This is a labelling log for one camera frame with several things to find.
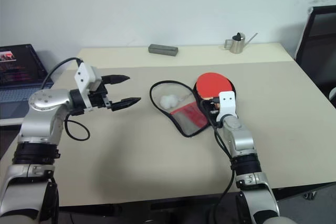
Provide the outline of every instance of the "laptop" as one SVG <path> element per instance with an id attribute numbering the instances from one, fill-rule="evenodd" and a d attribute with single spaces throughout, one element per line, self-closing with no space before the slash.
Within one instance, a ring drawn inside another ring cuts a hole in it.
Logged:
<path id="1" fill-rule="evenodd" d="M 0 47 L 2 124 L 5 119 L 25 117 L 29 110 L 29 97 L 39 90 L 47 74 L 31 44 Z M 48 80 L 45 88 L 50 88 L 53 84 Z"/>

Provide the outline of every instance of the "ping pong paddle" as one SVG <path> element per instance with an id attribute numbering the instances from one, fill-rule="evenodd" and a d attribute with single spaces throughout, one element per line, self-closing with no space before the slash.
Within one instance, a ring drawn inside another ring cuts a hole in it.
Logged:
<path id="1" fill-rule="evenodd" d="M 204 73 L 196 82 L 196 90 L 203 100 L 218 97 L 222 91 L 235 91 L 235 87 L 225 76 L 219 73 Z"/>

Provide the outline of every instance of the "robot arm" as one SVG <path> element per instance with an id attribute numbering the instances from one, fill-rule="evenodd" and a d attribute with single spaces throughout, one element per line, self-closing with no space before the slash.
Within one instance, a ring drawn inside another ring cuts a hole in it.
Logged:
<path id="1" fill-rule="evenodd" d="M 224 138 L 231 154 L 231 169 L 236 173 L 236 186 L 240 189 L 236 204 L 240 223 L 295 224 L 280 217 L 277 201 L 262 172 L 251 132 L 236 115 L 235 93 L 219 93 L 217 124 L 223 126 Z"/>
<path id="2" fill-rule="evenodd" d="M 75 80 L 78 89 L 39 90 L 29 98 L 29 112 L 18 135 L 13 164 L 8 168 L 0 189 L 0 223 L 57 222 L 58 191 L 53 165 L 63 121 L 68 115 L 81 115 L 93 107 L 112 111 L 127 108 L 140 98 L 112 103 L 105 84 L 115 84 L 129 77 L 101 77 L 98 70 L 81 63 Z"/>

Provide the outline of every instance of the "black cable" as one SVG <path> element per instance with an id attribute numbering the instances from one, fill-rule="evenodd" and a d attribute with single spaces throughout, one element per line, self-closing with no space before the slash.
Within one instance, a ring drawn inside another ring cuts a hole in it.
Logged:
<path id="1" fill-rule="evenodd" d="M 44 78 L 43 82 L 42 82 L 42 85 L 40 87 L 40 89 L 44 89 L 47 81 L 49 80 L 49 78 L 51 77 L 51 75 L 60 67 L 62 66 L 64 63 L 67 63 L 71 60 L 76 60 L 77 62 L 77 65 L 79 66 L 81 64 L 81 62 L 83 62 L 81 59 L 77 58 L 77 57 L 71 57 L 71 58 L 68 58 L 68 59 L 65 59 L 63 61 L 61 61 L 59 64 L 57 64 L 56 66 L 54 66 L 53 69 L 51 69 L 51 71 L 48 73 L 48 75 Z"/>
<path id="2" fill-rule="evenodd" d="M 52 216 L 51 218 L 52 224 L 58 224 L 58 215 L 59 215 L 59 196 L 58 196 L 58 190 L 56 189 L 55 212 L 54 212 L 54 216 Z"/>
<path id="3" fill-rule="evenodd" d="M 209 224 L 209 218 L 210 218 L 211 210 L 212 210 L 212 207 L 210 207 L 210 209 L 205 211 L 205 224 Z"/>
<path id="4" fill-rule="evenodd" d="M 90 131 L 88 128 L 86 128 L 83 124 L 79 123 L 79 122 L 76 122 L 76 121 L 73 121 L 73 120 L 69 120 L 69 117 L 71 116 L 71 114 L 67 114 L 67 116 L 65 117 L 64 119 L 64 129 L 66 131 L 66 133 L 68 134 L 68 136 L 76 141 L 85 141 L 87 139 L 90 138 L 91 134 L 90 134 Z M 68 122 L 70 123 L 76 123 L 78 124 L 79 126 L 81 126 L 87 133 L 88 133 L 88 136 L 85 137 L 85 138 L 77 138 L 75 136 L 73 136 L 70 131 L 69 131 L 69 127 L 68 127 Z"/>
<path id="5" fill-rule="evenodd" d="M 69 61 L 72 61 L 72 60 L 75 60 L 75 61 L 77 62 L 77 65 L 78 65 L 78 66 L 83 62 L 81 59 L 79 59 L 79 58 L 77 58 L 77 57 L 71 57 L 71 58 L 68 58 L 68 59 L 65 59 L 65 60 L 61 61 L 59 64 L 57 64 L 56 66 L 54 66 L 54 68 L 53 68 L 53 69 L 48 73 L 48 75 L 45 77 L 45 79 L 43 80 L 42 85 L 41 85 L 41 87 L 40 87 L 40 90 L 41 90 L 41 89 L 44 89 L 44 87 L 45 87 L 47 81 L 49 80 L 49 78 L 51 77 L 51 75 L 52 75 L 52 74 L 53 74 L 53 73 L 54 73 L 60 66 L 62 66 L 63 64 L 65 64 L 65 63 L 67 63 L 67 62 L 69 62 Z M 74 120 L 69 120 L 69 117 L 70 117 L 70 116 L 71 116 L 71 115 L 68 114 L 68 115 L 66 116 L 65 120 L 64 120 L 64 128 L 65 128 L 65 131 L 67 132 L 68 136 L 69 136 L 70 138 L 74 139 L 74 140 L 77 140 L 77 141 L 85 141 L 85 140 L 89 139 L 89 138 L 90 138 L 90 131 L 88 130 L 88 128 L 86 128 L 83 124 L 81 124 L 81 123 L 79 123 L 79 122 L 76 122 L 76 121 L 74 121 Z M 73 136 L 73 135 L 70 133 L 70 131 L 69 131 L 68 122 L 70 122 L 70 123 L 76 123 L 76 124 L 80 125 L 81 127 L 83 127 L 84 130 L 88 133 L 88 136 L 87 136 L 86 138 L 77 138 L 77 137 Z"/>
<path id="6" fill-rule="evenodd" d="M 231 159 L 231 154 L 229 152 L 229 150 L 227 149 L 226 145 L 223 142 L 222 137 L 220 136 L 217 127 L 213 124 L 212 119 L 210 118 L 209 114 L 207 113 L 205 107 L 204 107 L 204 102 L 206 102 L 206 100 L 202 100 L 199 105 L 201 107 L 201 109 L 204 111 L 203 113 L 205 114 L 206 118 L 208 119 L 210 125 L 212 126 L 213 130 L 214 130 L 214 135 L 215 135 L 215 140 L 217 142 L 217 144 L 220 146 L 220 148 L 225 152 L 225 154 L 227 155 L 227 157 L 229 159 Z M 232 170 L 232 174 L 231 174 L 231 179 L 229 184 L 227 185 L 227 187 L 225 188 L 224 192 L 222 193 L 222 195 L 220 196 L 218 202 L 214 205 L 213 207 L 213 221 L 214 224 L 217 224 L 217 219 L 216 219 L 216 212 L 217 212 L 217 208 L 218 205 L 221 203 L 221 201 L 223 200 L 224 196 L 227 194 L 227 192 L 230 190 L 232 184 L 233 184 L 233 180 L 235 179 L 235 171 Z"/>
<path id="7" fill-rule="evenodd" d="M 218 132 L 218 130 L 217 130 L 217 127 L 213 124 L 212 119 L 210 118 L 209 114 L 207 113 L 207 111 L 206 111 L 206 109 L 205 109 L 205 107 L 204 107 L 204 104 L 203 104 L 203 103 L 204 103 L 205 101 L 206 101 L 206 100 L 202 100 L 202 101 L 199 103 L 199 105 L 200 105 L 201 109 L 203 110 L 203 113 L 205 114 L 206 118 L 208 119 L 208 121 L 209 121 L 211 127 L 214 129 L 215 139 L 216 139 L 217 144 L 218 144 L 218 145 L 220 146 L 220 148 L 225 152 L 225 154 L 227 155 L 227 157 L 228 157 L 229 159 L 231 159 L 231 154 L 230 154 L 229 150 L 227 149 L 226 145 L 224 144 L 224 141 L 223 141 L 221 135 L 219 134 L 219 132 Z"/>
<path id="8" fill-rule="evenodd" d="M 75 222 L 73 221 L 74 219 L 72 218 L 72 214 L 70 213 L 70 220 L 72 224 L 75 224 Z"/>
<path id="9" fill-rule="evenodd" d="M 222 199 L 224 198 L 224 196 L 227 194 L 227 192 L 230 190 L 232 184 L 233 184 L 233 180 L 235 179 L 235 171 L 232 170 L 232 174 L 231 174 L 231 179 L 229 184 L 227 185 L 227 187 L 225 188 L 224 192 L 222 193 L 222 195 L 220 196 L 218 202 L 215 204 L 214 206 L 214 210 L 213 210 L 213 220 L 214 220 L 214 224 L 217 224 L 217 219 L 216 219 L 216 212 L 217 212 L 217 208 L 218 205 L 221 203 Z"/>

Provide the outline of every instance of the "mesh bag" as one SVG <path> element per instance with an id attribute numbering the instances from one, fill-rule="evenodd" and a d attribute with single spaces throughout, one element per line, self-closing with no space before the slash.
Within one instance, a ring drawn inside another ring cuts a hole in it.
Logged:
<path id="1" fill-rule="evenodd" d="M 190 87 L 178 81 L 160 81 L 150 88 L 153 105 L 168 116 L 185 137 L 194 136 L 209 125 L 196 98 Z"/>

